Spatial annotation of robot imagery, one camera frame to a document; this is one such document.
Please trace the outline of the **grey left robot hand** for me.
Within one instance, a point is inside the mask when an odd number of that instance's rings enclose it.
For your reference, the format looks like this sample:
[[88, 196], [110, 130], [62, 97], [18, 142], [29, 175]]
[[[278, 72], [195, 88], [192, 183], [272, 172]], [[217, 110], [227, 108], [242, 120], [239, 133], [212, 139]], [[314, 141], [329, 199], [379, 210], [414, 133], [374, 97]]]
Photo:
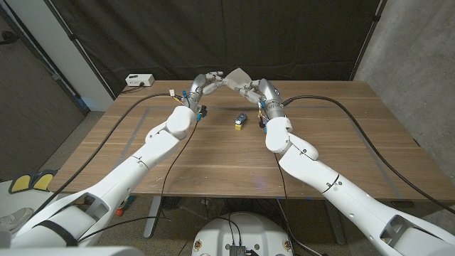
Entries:
[[201, 97], [215, 92], [224, 84], [222, 71], [199, 74], [193, 80], [186, 96], [183, 97], [183, 104], [194, 112], [197, 112]]

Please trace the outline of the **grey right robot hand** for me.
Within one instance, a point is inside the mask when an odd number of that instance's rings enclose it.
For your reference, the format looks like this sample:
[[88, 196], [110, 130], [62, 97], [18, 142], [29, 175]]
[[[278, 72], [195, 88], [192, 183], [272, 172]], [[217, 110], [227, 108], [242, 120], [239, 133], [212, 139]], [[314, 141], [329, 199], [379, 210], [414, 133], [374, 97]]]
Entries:
[[264, 111], [267, 119], [284, 117], [283, 99], [278, 89], [268, 80], [253, 80], [235, 88], [249, 102]]

